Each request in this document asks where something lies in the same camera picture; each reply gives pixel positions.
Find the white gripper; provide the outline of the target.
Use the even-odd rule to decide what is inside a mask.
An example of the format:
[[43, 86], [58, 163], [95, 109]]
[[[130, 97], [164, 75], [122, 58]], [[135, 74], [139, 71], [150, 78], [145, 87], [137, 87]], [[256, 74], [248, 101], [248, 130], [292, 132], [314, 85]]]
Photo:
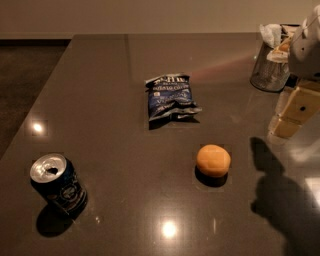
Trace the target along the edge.
[[295, 31], [288, 57], [289, 71], [302, 79], [279, 94], [268, 131], [270, 139], [289, 139], [320, 110], [320, 5]]

